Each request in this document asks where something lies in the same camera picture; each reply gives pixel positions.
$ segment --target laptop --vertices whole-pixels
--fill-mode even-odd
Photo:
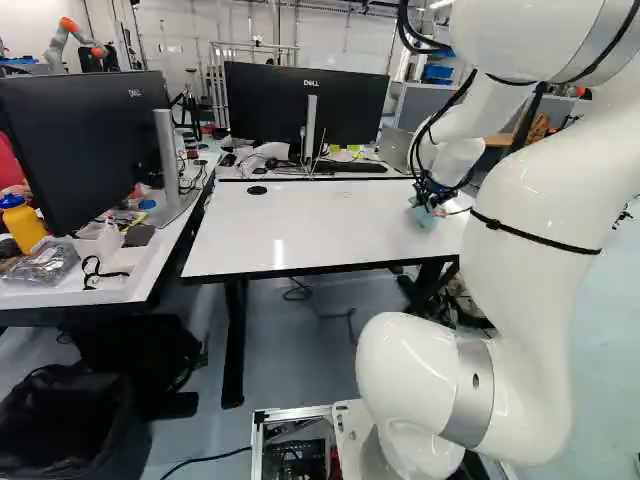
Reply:
[[[399,128],[382,127],[378,157],[400,173],[409,175],[411,170],[407,161],[407,152],[412,139],[413,133],[411,132]]]

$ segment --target metal rack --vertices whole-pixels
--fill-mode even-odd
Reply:
[[[211,98],[213,117],[216,125],[229,128],[229,105],[224,62],[238,61],[238,52],[251,54],[251,63],[256,63],[256,54],[266,54],[274,63],[285,67],[296,66],[296,51],[299,47],[290,45],[270,45],[253,42],[210,42],[209,65],[207,67],[207,93]]]

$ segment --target keyboard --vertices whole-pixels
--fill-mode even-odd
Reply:
[[[319,160],[313,170],[316,173],[386,173],[387,167],[379,163]]]

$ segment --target desk leg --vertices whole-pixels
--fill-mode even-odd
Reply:
[[[227,351],[222,381],[222,408],[227,410],[244,403],[244,344],[247,327],[247,293],[249,279],[230,280],[224,284],[229,315]]]
[[[456,259],[440,276],[445,263],[444,260],[434,258],[423,264],[415,282],[412,282],[406,275],[398,277],[398,284],[409,299],[409,306],[404,310],[405,313],[424,316],[431,298],[460,270],[459,261]]]

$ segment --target gray ring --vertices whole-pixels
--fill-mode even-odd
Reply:
[[[456,341],[458,385],[451,417],[439,436],[473,449],[484,439],[493,413],[493,363],[484,341],[462,337]]]
[[[605,0],[598,17],[582,45],[551,83],[565,83],[584,72],[609,46],[633,7],[634,0]],[[640,49],[635,38],[638,33],[638,16],[632,22],[622,40],[607,55],[597,70],[579,80],[580,85],[595,86],[604,83],[624,68]]]

